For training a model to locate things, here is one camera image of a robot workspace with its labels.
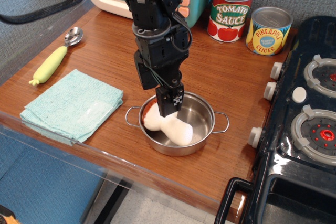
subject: black cable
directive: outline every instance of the black cable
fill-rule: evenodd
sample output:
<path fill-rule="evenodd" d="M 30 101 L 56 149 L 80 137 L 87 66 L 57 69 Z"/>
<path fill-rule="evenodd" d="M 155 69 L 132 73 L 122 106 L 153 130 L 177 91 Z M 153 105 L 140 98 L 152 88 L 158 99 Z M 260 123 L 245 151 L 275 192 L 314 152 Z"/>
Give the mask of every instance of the black cable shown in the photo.
<path fill-rule="evenodd" d="M 14 25 L 25 24 L 61 12 L 65 9 L 71 8 L 79 4 L 81 1 L 82 0 L 65 0 L 59 4 L 51 5 L 28 14 L 18 16 L 7 16 L 0 14 L 0 21 Z"/>
<path fill-rule="evenodd" d="M 187 29 L 187 31 L 188 31 L 188 33 L 189 33 L 189 37 L 190 37 L 190 39 L 189 39 L 189 42 L 188 42 L 188 45 L 187 45 L 187 48 L 186 48 L 186 49 L 181 49 L 181 48 L 179 48 L 179 47 L 175 44 L 173 35 L 170 36 L 170 40 L 172 41 L 172 45 L 173 45 L 173 47 L 174 47 L 177 51 L 179 51 L 179 52 L 186 52 L 186 51 L 189 50 L 189 48 L 190 48 L 190 46 L 191 46 L 191 44 L 192 44 L 192 42 L 193 42 L 193 36 L 192 36 L 191 30 L 190 30 L 188 24 L 186 23 L 186 21 L 185 21 L 184 19 L 182 19 L 177 13 L 173 13 L 173 18 L 174 18 L 174 20 L 176 20 L 178 23 L 180 23 L 182 26 L 184 26 L 185 29 Z"/>
<path fill-rule="evenodd" d="M 145 60 L 143 60 L 143 63 L 144 63 L 144 65 L 145 65 L 145 67 L 147 67 L 149 70 L 150 70 L 150 72 L 152 73 L 152 75 L 153 75 L 153 78 L 156 80 L 156 82 L 160 85 L 160 86 L 166 86 L 166 87 L 168 87 L 168 88 L 171 88 L 171 86 L 158 74 L 158 73 L 156 73 L 155 72 L 155 70 L 154 69 L 152 69 L 150 66 L 149 66 L 149 64 L 148 64 L 148 62 L 147 61 L 145 61 Z"/>

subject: blue chair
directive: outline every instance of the blue chair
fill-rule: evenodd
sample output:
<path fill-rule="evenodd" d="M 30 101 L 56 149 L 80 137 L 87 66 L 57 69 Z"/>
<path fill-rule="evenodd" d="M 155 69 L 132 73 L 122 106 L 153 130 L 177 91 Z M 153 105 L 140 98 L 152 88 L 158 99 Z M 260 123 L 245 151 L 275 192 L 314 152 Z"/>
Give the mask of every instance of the blue chair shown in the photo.
<path fill-rule="evenodd" d="M 23 224 L 83 223 L 103 182 L 104 169 L 71 156 L 71 163 L 85 167 L 78 168 L 53 157 L 69 154 L 39 142 L 53 153 L 48 155 L 25 144 L 36 140 L 3 131 L 0 127 L 0 205 Z"/>

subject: black robotic arm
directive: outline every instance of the black robotic arm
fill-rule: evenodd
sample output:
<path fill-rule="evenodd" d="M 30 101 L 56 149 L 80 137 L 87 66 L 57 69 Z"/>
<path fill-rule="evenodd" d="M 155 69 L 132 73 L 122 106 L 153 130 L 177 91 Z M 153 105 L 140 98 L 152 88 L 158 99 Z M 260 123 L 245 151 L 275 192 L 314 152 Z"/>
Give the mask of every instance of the black robotic arm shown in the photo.
<path fill-rule="evenodd" d="M 0 15 L 0 21 L 24 24 L 77 5 L 82 0 L 66 0 L 38 11 L 20 15 Z M 133 32 L 138 49 L 135 66 L 143 89 L 156 88 L 159 111 L 167 116 L 179 111 L 183 102 L 181 63 L 189 56 L 191 31 L 176 11 L 180 0 L 125 0 L 133 16 Z"/>

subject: pot handle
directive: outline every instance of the pot handle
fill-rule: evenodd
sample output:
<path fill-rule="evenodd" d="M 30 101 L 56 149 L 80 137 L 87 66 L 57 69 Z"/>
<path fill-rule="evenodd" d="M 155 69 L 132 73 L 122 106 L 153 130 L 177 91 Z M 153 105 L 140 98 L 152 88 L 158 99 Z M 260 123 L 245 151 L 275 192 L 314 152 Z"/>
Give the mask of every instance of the pot handle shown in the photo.
<path fill-rule="evenodd" d="M 213 132 L 211 132 L 211 133 L 224 133 L 224 132 L 226 132 L 227 129 L 229 128 L 229 126 L 230 126 L 230 120 L 229 120 L 229 117 L 228 117 L 224 112 L 218 112 L 218 111 L 214 111 L 214 112 L 217 113 L 217 114 L 224 115 L 224 116 L 226 117 L 226 120 L 227 120 L 227 126 L 226 126 L 225 130 L 223 130 L 223 131 L 213 131 Z"/>
<path fill-rule="evenodd" d="M 128 117 L 128 114 L 130 113 L 131 110 L 133 110 L 133 109 L 139 109 L 139 108 L 141 108 L 141 107 L 139 107 L 139 106 L 133 106 L 133 107 L 130 107 L 130 108 L 127 110 L 126 115 L 125 115 L 125 120 L 126 120 L 126 122 L 127 122 L 128 125 L 140 128 L 139 125 L 130 123 L 130 122 L 128 121 L 128 118 L 127 118 L 127 117 Z"/>

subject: plush toy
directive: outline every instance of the plush toy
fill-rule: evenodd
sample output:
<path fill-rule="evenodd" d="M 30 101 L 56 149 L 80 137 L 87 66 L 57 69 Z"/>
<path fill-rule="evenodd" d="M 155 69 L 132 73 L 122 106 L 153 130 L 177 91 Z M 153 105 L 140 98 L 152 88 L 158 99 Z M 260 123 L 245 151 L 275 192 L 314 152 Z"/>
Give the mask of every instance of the plush toy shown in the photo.
<path fill-rule="evenodd" d="M 0 224 L 20 224 L 12 211 L 0 205 Z"/>

